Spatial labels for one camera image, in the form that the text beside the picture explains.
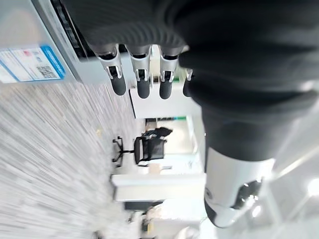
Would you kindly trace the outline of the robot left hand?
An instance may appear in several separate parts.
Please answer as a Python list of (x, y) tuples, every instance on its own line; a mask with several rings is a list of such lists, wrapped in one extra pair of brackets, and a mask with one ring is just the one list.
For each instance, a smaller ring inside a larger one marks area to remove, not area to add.
[(255, 202), (299, 122), (319, 109), (316, 0), (66, 0), (97, 55), (156, 44), (191, 69), (206, 132), (204, 205), (219, 228)]

